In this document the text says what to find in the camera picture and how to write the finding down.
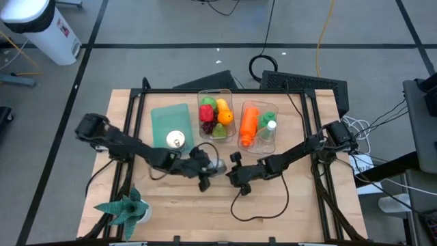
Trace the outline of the green pear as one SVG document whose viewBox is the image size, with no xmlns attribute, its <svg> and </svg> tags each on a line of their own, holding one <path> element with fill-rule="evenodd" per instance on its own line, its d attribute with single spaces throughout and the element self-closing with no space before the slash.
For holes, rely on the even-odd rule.
<svg viewBox="0 0 437 246">
<path fill-rule="evenodd" d="M 213 129 L 212 129 L 212 136 L 213 138 L 223 138 L 227 136 L 227 130 L 225 126 L 221 123 L 218 123 Z"/>
</svg>

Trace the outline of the green apple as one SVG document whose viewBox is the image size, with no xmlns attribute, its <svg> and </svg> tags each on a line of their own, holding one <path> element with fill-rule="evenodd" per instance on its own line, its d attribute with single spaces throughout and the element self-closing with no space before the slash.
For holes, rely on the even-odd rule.
<svg viewBox="0 0 437 246">
<path fill-rule="evenodd" d="M 212 98 L 212 97 L 204 97 L 204 98 L 202 98 L 201 101 L 200 101 L 200 104 L 201 105 L 210 105 L 213 108 L 214 111 L 216 110 L 216 100 L 214 98 Z"/>
</svg>

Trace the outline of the orange fruit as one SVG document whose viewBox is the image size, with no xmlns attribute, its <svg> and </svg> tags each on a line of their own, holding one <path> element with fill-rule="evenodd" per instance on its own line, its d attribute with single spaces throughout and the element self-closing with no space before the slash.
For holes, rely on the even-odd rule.
<svg viewBox="0 0 437 246">
<path fill-rule="evenodd" d="M 224 126 L 230 125 L 234 120 L 234 115 L 230 110 L 222 110 L 217 115 L 217 120 Z"/>
</svg>

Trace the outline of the gray metal stand foot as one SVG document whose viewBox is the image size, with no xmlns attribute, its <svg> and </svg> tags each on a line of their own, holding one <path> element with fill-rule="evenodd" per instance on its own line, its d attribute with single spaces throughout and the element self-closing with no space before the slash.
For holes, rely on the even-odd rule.
<svg viewBox="0 0 437 246">
<path fill-rule="evenodd" d="M 1 73 L 0 73 L 0 82 L 12 84 L 12 85 L 22 85 L 27 87 L 34 87 L 36 85 L 34 79 L 17 77 L 17 76 L 1 74 Z"/>
<path fill-rule="evenodd" d="M 55 2 L 62 5 L 75 6 L 78 9 L 83 7 L 83 0 L 55 0 Z"/>
</svg>

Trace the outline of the gray desk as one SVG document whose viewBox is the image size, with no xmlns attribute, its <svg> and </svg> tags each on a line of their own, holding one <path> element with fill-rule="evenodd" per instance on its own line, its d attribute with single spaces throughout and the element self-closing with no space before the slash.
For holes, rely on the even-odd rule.
<svg viewBox="0 0 437 246">
<path fill-rule="evenodd" d="M 403 82 L 414 144 L 422 171 L 437 174 L 437 117 L 429 114 L 415 81 Z"/>
</svg>

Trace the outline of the orange squeeze bottle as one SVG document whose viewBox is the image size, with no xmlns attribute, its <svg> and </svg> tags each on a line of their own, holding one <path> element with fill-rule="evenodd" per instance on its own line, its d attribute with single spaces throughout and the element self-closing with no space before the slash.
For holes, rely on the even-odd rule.
<svg viewBox="0 0 437 246">
<path fill-rule="evenodd" d="M 244 110 L 240 126 L 240 143 L 243 148 L 250 147 L 257 132 L 257 117 L 259 110 L 257 107 L 247 107 Z"/>
</svg>

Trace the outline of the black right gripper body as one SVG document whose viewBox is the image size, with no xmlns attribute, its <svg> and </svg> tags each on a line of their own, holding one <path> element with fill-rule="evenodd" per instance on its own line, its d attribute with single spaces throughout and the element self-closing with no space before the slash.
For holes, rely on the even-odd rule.
<svg viewBox="0 0 437 246">
<path fill-rule="evenodd" d="M 240 194 L 246 196 L 251 192 L 251 186 L 249 184 L 252 180 L 263 179 L 266 180 L 268 177 L 268 172 L 263 164 L 257 165 L 243 165 L 241 162 L 242 155 L 240 152 L 235 152 L 230 155 L 230 160 L 235 163 L 231 170 L 238 169 L 238 178 L 240 179 L 241 187 L 236 187 L 240 189 Z"/>
</svg>

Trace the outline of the dark red grape bunch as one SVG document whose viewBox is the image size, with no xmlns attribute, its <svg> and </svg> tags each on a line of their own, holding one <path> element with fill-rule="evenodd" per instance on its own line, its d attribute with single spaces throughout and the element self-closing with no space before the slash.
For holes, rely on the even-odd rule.
<svg viewBox="0 0 437 246">
<path fill-rule="evenodd" d="M 203 122 L 201 125 L 201 129 L 202 131 L 206 134 L 206 135 L 211 135 L 212 131 L 214 129 L 214 127 L 217 125 L 217 121 L 211 121 L 211 122 Z"/>
</svg>

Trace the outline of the salmon can gold lid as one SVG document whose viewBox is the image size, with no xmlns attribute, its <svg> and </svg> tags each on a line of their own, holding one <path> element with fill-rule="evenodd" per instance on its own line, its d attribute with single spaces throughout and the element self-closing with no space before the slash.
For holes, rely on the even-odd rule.
<svg viewBox="0 0 437 246">
<path fill-rule="evenodd" d="M 175 151 L 183 152 L 186 147 L 186 138 L 181 131 L 171 131 L 166 137 L 167 146 Z"/>
</svg>

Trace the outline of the red bell pepper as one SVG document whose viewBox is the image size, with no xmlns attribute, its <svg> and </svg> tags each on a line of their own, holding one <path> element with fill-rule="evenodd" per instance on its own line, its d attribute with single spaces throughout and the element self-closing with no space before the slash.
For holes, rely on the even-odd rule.
<svg viewBox="0 0 437 246">
<path fill-rule="evenodd" d="M 201 122 L 211 122 L 214 119 L 214 109 L 211 105 L 201 105 L 199 107 L 199 120 Z"/>
</svg>

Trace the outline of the clear water bottle white cap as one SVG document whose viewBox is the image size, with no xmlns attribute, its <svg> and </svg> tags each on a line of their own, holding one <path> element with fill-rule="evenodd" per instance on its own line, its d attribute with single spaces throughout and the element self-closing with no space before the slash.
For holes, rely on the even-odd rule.
<svg viewBox="0 0 437 246">
<path fill-rule="evenodd" d="M 274 139 L 276 133 L 277 123 L 271 120 L 267 125 L 259 132 L 263 141 L 270 142 Z"/>
</svg>

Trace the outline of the clear plastic bin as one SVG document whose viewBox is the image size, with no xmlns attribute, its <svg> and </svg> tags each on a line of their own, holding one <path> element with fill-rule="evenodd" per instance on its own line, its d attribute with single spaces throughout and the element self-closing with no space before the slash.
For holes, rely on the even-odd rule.
<svg viewBox="0 0 437 246">
<path fill-rule="evenodd" d="M 260 115 L 264 114 L 267 111 L 273 111 L 278 116 L 278 107 L 276 105 L 274 105 L 272 103 L 269 103 L 269 102 L 247 100 L 242 105 L 242 113 L 241 113 L 241 117 L 240 117 L 240 126 L 241 126 L 242 118 L 243 118 L 243 115 L 244 115 L 244 110 L 247 107 L 257 107 L 258 110 L 259 110 L 258 117 Z M 248 147 L 248 148 L 243 148 L 241 146 L 241 143 L 240 143 L 240 128 L 239 128 L 239 131 L 238 131 L 238 147 L 240 149 L 248 152 L 248 153 L 251 153 L 251 154 L 272 154 L 275 151 L 275 149 L 276 149 L 275 139 L 276 139 L 277 128 L 276 128 L 275 137 L 270 142 L 266 142 L 266 141 L 263 141 L 261 139 L 260 133 L 259 133 L 260 131 L 261 131 L 261 129 L 260 130 L 257 129 L 257 132 L 255 134 L 255 138 L 254 138 L 253 144 L 250 147 Z"/>
<path fill-rule="evenodd" d="M 201 106 L 200 101 L 202 98 L 204 97 L 212 97 L 215 100 L 218 98 L 223 98 L 227 101 L 230 111 L 232 111 L 233 115 L 234 115 L 234 120 L 233 122 L 228 125 L 225 126 L 226 130 L 227 130 L 227 136 L 223 137 L 223 138 L 213 138 L 212 134 L 211 135 L 206 135 L 202 129 L 201 129 L 201 125 L 203 122 L 201 122 L 199 120 L 199 107 Z M 210 141 L 215 141 L 215 142 L 220 142 L 220 143 L 226 143 L 226 142 L 230 142 L 232 140 L 232 138 L 234 137 L 234 135 L 236 134 L 236 124 L 235 124 L 235 117 L 236 114 L 234 112 L 234 108 L 233 108 L 233 101 L 232 101 L 233 97 L 232 97 L 232 92 L 229 89 L 213 89 L 213 90 L 203 90 L 200 91 L 197 95 L 197 104 L 198 104 L 198 123 L 199 123 L 199 136 L 210 140 Z M 214 119 L 213 121 L 218 121 L 217 120 L 217 115 L 218 115 L 218 111 L 217 109 L 214 111 Z"/>
</svg>

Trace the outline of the green squeeze bottle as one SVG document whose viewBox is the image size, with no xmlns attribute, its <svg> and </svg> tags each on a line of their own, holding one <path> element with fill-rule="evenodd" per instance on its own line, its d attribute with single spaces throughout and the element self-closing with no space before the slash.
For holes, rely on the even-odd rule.
<svg viewBox="0 0 437 246">
<path fill-rule="evenodd" d="M 258 117 L 257 129 L 260 130 L 267 126 L 269 121 L 276 121 L 277 114 L 273 111 L 267 111 Z"/>
</svg>

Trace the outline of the green artificial plant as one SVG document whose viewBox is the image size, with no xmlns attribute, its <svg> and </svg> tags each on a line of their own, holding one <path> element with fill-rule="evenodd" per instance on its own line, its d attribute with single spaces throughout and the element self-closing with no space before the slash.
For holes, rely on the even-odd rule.
<svg viewBox="0 0 437 246">
<path fill-rule="evenodd" d="M 141 199 L 141 194 L 132 187 L 129 196 L 123 195 L 122 199 L 114 202 L 102 203 L 94 206 L 99 210 L 115 218 L 109 222 L 110 226 L 124 226 L 124 239 L 129 241 L 137 222 L 140 221 L 149 211 L 150 205 Z"/>
</svg>

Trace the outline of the black caster base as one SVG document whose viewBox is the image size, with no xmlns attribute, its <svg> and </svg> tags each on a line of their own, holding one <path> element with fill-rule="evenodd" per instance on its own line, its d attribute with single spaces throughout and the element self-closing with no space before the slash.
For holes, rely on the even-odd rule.
<svg viewBox="0 0 437 246">
<path fill-rule="evenodd" d="M 10 107 L 0 106 L 0 129 L 4 128 L 6 124 L 13 120 L 14 116 L 12 115 L 12 109 Z"/>
</svg>

